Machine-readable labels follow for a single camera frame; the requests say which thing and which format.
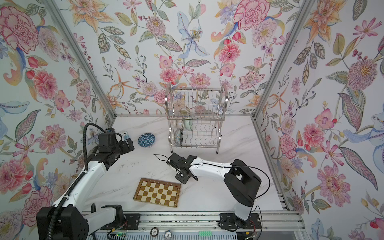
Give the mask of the steel wire dish rack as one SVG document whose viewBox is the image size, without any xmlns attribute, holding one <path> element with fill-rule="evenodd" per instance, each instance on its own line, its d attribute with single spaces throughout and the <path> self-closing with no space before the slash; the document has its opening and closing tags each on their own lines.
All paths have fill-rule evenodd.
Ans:
<svg viewBox="0 0 384 240">
<path fill-rule="evenodd" d="M 167 85 L 165 106 L 168 120 L 170 152 L 176 148 L 214 149 L 219 153 L 222 142 L 222 126 L 226 118 L 229 95 L 221 88 L 173 88 Z M 175 146 L 176 120 L 192 120 L 193 131 L 183 128 L 183 145 Z"/>
</svg>

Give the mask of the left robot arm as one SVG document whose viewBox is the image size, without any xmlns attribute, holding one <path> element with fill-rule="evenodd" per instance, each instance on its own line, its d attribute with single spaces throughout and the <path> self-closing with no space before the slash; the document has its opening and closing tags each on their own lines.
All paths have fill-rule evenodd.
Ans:
<svg viewBox="0 0 384 240">
<path fill-rule="evenodd" d="M 127 223 L 121 205 L 106 205 L 101 210 L 83 216 L 81 211 L 102 176 L 120 158 L 134 151 L 131 139 L 109 128 L 99 136 L 99 145 L 85 156 L 84 169 L 69 189 L 50 207 L 37 213 L 37 228 L 41 240 L 86 240 L 108 225 L 120 228 Z"/>
</svg>

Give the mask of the blue patterned bowl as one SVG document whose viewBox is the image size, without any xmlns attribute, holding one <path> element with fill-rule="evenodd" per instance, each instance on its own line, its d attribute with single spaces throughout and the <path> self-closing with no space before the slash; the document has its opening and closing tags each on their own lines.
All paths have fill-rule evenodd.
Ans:
<svg viewBox="0 0 384 240">
<path fill-rule="evenodd" d="M 143 148 L 149 148 L 154 145 L 156 137 L 152 133 L 144 133 L 138 138 L 138 145 Z"/>
</svg>

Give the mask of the dark petal pattern bowl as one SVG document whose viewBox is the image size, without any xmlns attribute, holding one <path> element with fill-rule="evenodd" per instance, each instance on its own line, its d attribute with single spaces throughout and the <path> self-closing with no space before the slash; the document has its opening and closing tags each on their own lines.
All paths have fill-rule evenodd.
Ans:
<svg viewBox="0 0 384 240">
<path fill-rule="evenodd" d="M 181 147 L 183 145 L 183 129 L 176 129 L 174 132 L 174 143 L 175 146 Z"/>
</svg>

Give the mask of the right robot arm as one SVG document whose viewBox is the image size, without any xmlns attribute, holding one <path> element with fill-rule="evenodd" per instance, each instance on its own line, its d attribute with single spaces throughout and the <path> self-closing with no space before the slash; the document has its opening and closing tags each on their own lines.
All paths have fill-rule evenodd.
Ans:
<svg viewBox="0 0 384 240">
<path fill-rule="evenodd" d="M 232 163 L 215 163 L 197 156 L 183 158 L 172 153 L 166 163 L 176 171 L 175 178 L 184 185 L 190 178 L 198 181 L 199 177 L 224 183 L 236 200 L 235 223 L 240 228 L 246 227 L 262 180 L 243 161 L 235 159 Z"/>
</svg>

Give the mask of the mint green bowl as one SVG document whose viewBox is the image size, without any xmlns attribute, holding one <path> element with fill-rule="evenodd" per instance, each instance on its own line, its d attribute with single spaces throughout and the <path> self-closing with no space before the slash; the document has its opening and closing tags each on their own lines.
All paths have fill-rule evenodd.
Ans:
<svg viewBox="0 0 384 240">
<path fill-rule="evenodd" d="M 183 121 L 183 125 L 184 125 L 184 128 L 187 131 L 193 131 L 194 130 L 193 121 L 192 120 L 184 120 Z"/>
</svg>

